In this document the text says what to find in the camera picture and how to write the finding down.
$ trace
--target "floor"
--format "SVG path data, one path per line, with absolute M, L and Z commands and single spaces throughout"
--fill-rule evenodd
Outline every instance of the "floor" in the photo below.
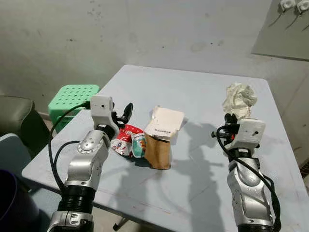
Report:
M 53 123 L 49 120 L 44 119 L 44 123 L 50 130 L 53 126 Z M 54 207 L 50 207 L 50 205 L 42 205 L 44 202 L 46 202 L 44 199 L 42 199 L 42 196 L 45 194 L 52 194 L 53 196 L 53 203 Z M 44 210 L 44 208 L 49 208 L 46 212 L 46 216 L 50 217 L 52 214 L 52 211 L 56 210 L 57 202 L 60 200 L 60 197 L 52 192 L 49 192 L 48 190 L 43 190 L 43 193 L 41 192 L 40 196 L 37 194 L 36 196 L 33 196 L 35 198 L 35 202 L 37 205 L 39 205 L 39 208 Z M 92 215 L 94 217 L 94 232 L 113 232 L 113 225 L 118 222 L 118 220 L 121 219 L 120 216 L 112 214 L 110 212 L 107 212 L 105 210 L 99 209 L 94 207 L 92 211 Z M 128 221 L 126 224 L 124 224 L 119 232 L 155 232 L 155 230 L 150 229 L 148 227 L 141 226 L 138 223 L 135 223 L 133 221 Z

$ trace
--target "dirty white wall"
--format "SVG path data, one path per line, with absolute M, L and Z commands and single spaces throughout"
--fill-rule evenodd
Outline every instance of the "dirty white wall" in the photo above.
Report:
M 0 90 L 47 112 L 62 85 L 102 87 L 124 64 L 263 78 L 301 163 L 308 156 L 308 63 L 250 54 L 270 3 L 0 0 Z

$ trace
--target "table leg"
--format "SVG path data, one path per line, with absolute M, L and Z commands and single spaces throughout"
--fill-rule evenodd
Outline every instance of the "table leg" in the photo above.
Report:
M 129 219 L 122 217 L 118 223 L 115 223 L 114 226 L 112 227 L 114 231 L 118 231 Z

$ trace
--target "light blue table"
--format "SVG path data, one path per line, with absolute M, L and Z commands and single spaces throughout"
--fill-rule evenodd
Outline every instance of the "light blue table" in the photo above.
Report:
M 210 137 L 224 124 L 222 102 L 233 82 L 250 84 L 258 96 L 252 117 L 267 126 L 255 155 L 262 172 L 275 181 L 282 231 L 309 231 L 309 197 L 267 81 L 239 76 L 125 65 L 101 93 L 113 97 L 118 113 L 128 102 L 134 103 L 130 124 L 144 129 L 156 105 L 183 111 L 188 122 L 171 146 L 170 170 L 143 167 L 110 151 L 95 205 L 172 231 L 236 231 L 226 182 L 228 159 Z M 92 126 L 90 111 L 81 111 L 53 139 L 53 153 L 67 141 L 81 140 Z M 58 160 L 63 180 L 75 151 L 76 145 L 66 147 Z M 23 176 L 57 190 L 46 148 L 23 170 Z

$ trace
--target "crumpled white cloth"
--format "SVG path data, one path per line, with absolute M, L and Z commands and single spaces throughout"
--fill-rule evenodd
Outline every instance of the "crumpled white cloth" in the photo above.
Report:
M 233 83 L 226 88 L 226 100 L 222 106 L 225 113 L 235 114 L 237 119 L 250 117 L 251 106 L 257 102 L 254 90 L 249 85 Z

